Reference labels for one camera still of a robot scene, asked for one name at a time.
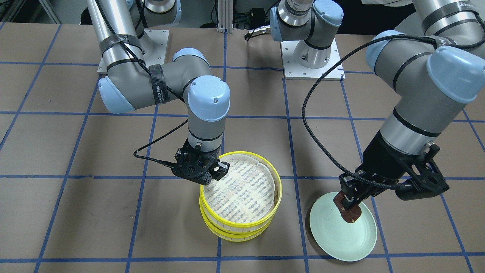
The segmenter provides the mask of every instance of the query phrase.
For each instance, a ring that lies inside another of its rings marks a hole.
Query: white mesh liner
[[[244,154],[231,154],[223,161],[231,164],[226,176],[204,186],[209,207],[231,222],[250,223],[263,218],[274,207],[275,182],[270,170]]]

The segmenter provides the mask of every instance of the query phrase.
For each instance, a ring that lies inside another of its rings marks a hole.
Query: bolt
[[[429,148],[429,147],[433,146],[434,144],[435,144],[434,142],[432,142],[432,141],[428,141],[428,142],[426,143],[426,147],[427,147],[427,148]]]

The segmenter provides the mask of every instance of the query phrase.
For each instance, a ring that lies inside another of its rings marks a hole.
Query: black band
[[[311,13],[311,17],[310,17],[310,34],[308,34],[308,38],[307,40],[310,40],[313,36],[313,32],[315,31],[315,15],[313,13]]]
[[[283,24],[285,25],[286,27],[289,27],[291,29],[299,29],[299,28],[303,28],[307,23],[301,25],[301,26],[292,26],[290,24],[288,24],[287,22],[283,21],[283,19],[281,19],[281,16],[278,14],[278,20]]]
[[[182,88],[182,97],[185,95],[185,89],[187,89],[187,87],[197,78],[193,78],[191,79],[190,81],[188,81]]]
[[[289,13],[291,13],[295,16],[303,16],[303,15],[307,14],[308,10],[309,10],[309,9],[307,9],[305,11],[297,11],[294,8],[290,7],[290,5],[288,4],[288,1],[285,1],[285,8]]]
[[[455,23],[453,23],[453,24],[449,24],[449,25],[447,25],[446,27],[444,27],[444,28],[442,28],[442,29],[438,30],[438,31],[435,33],[435,35],[436,35],[436,36],[438,36],[438,35],[440,35],[441,33],[443,33],[443,32],[445,32],[445,31],[449,30],[450,28],[452,28],[452,27],[454,27],[454,26],[461,25],[461,24],[464,24],[464,23],[470,23],[470,22],[476,22],[476,23],[478,23],[478,21],[477,21],[476,19],[465,19],[465,20],[461,20],[461,21],[455,22]]]
[[[325,50],[325,49],[327,49],[327,48],[329,48],[329,47],[332,46],[332,44],[330,44],[330,45],[328,45],[326,47],[317,47],[315,45],[310,44],[307,40],[305,40],[304,42],[305,42],[305,44],[307,44],[307,46],[309,46],[309,47],[311,47],[313,49],[317,49],[317,50]]]
[[[129,35],[129,34],[117,34],[111,35],[108,38],[102,40],[99,43],[99,49],[101,50],[101,55],[108,49],[112,48],[117,43],[125,43],[131,46],[138,47],[140,50],[142,49],[142,45],[140,44],[140,40],[137,37]]]
[[[427,132],[423,129],[420,129],[416,126],[414,126],[413,124],[407,122],[405,119],[403,119],[403,117],[401,117],[398,112],[396,111],[396,108],[394,108],[394,110],[392,110],[392,113],[394,115],[394,117],[400,122],[402,123],[404,126],[406,126],[408,129],[411,129],[413,130],[414,132],[418,133],[418,134],[421,134],[423,136],[427,136],[427,137],[437,137],[439,136],[438,133],[430,133],[430,132]]]
[[[477,9],[475,8],[475,5],[473,5],[470,1],[458,1],[454,3],[449,3],[430,13],[430,15],[428,15],[423,20],[421,24],[422,28],[424,29],[424,31],[426,31],[439,20],[461,11],[471,11],[476,13]]]
[[[198,137],[198,136],[194,135],[194,134],[193,134],[193,133],[190,131],[190,129],[189,129],[189,133],[190,133],[190,134],[191,134],[193,137],[195,137],[195,138],[197,138],[197,139],[199,139],[199,140],[201,140],[201,141],[213,141],[213,140],[216,140],[216,139],[220,138],[220,137],[222,136],[222,134],[223,134],[223,133],[221,133],[220,135],[218,135],[218,136],[216,136],[216,137],[214,137],[214,138],[211,138],[211,139],[206,139],[206,138],[200,138],[200,137]]]
[[[399,75],[402,73],[404,68],[406,68],[410,63],[412,63],[414,60],[418,59],[419,57],[423,57],[426,55],[431,55],[431,53],[430,52],[419,53],[418,55],[412,56],[409,60],[403,63],[403,65],[397,70],[396,75],[394,75],[394,80],[392,81],[392,89],[394,89],[394,91],[396,91],[397,79],[399,78]]]
[[[167,86],[163,76],[162,66],[159,64],[150,66],[150,82],[152,84],[155,104],[164,104],[168,101]]]
[[[110,68],[114,67],[114,66],[117,66],[117,65],[120,65],[120,64],[124,64],[124,63],[134,63],[136,62],[135,59],[124,59],[124,60],[119,60],[119,61],[116,61],[116,62],[113,62],[113,63],[110,63],[110,65],[108,65],[108,67],[106,67],[106,71],[110,70]]]

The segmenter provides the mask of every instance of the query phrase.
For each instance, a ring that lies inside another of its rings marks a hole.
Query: light green plate
[[[310,229],[318,245],[330,256],[347,262],[365,258],[377,241],[377,225],[369,209],[360,203],[362,215],[355,223],[342,219],[333,203],[337,192],[321,196],[310,212]]]

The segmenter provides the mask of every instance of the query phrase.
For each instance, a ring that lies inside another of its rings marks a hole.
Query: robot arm
[[[180,0],[129,0],[129,13],[139,39],[147,27],[177,24],[182,15]]]
[[[414,5],[437,48],[406,39],[369,46],[367,63],[402,98],[364,151],[363,163],[355,172],[355,176],[391,185],[388,188],[395,189],[402,200],[434,197],[449,189],[433,161],[439,151],[434,140],[485,86],[485,46],[475,44],[484,31],[472,4],[418,0]],[[376,38],[395,34],[399,33],[387,31]],[[465,48],[468,52],[456,48],[471,44],[475,46]],[[398,184],[405,173],[411,178]],[[344,198],[334,201],[348,222],[357,204],[386,190],[346,174],[339,179]]]
[[[189,113],[188,138],[175,155],[177,162],[164,165],[176,176],[203,185],[222,178],[229,168],[218,159],[230,105],[227,84],[212,76],[209,63],[196,49],[180,50],[172,63],[142,66],[143,48],[125,0],[99,1],[115,34],[97,0],[87,3],[108,70],[98,83],[108,110],[119,114],[183,98]]]
[[[322,68],[342,23],[342,8],[332,0],[282,0],[270,11],[273,40],[297,41],[293,54],[307,68]]]

